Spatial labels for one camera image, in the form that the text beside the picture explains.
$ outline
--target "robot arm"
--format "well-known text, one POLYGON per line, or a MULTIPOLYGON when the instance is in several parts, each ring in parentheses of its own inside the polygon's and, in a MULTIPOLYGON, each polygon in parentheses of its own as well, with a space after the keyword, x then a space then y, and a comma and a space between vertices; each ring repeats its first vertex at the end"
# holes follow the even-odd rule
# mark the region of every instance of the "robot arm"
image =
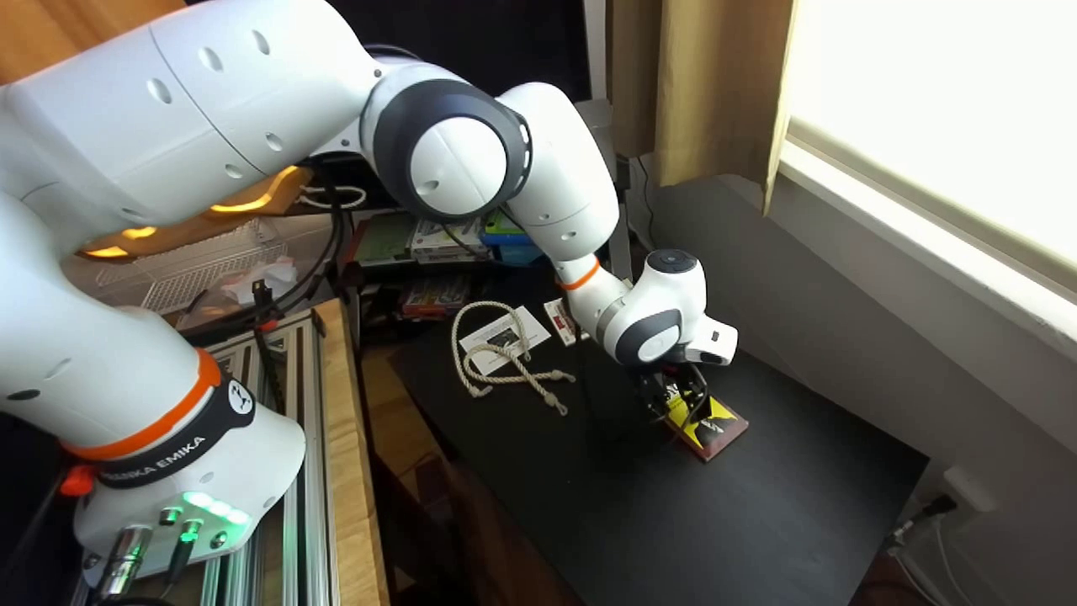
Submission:
POLYGON ((616 193, 561 92, 493 100, 452 69, 375 60, 320 0, 195 4, 0 92, 0 409, 102 469, 74 518, 86 553, 136 532, 141 571, 161 571, 177 528, 158 518, 176 508, 201 523, 193 563, 238 550, 305 438, 166 318, 78 293, 58 260, 320 151, 367 154, 413 216, 509 205, 624 365, 734 358, 698 260, 656 253, 635 285, 598 264, 616 193))

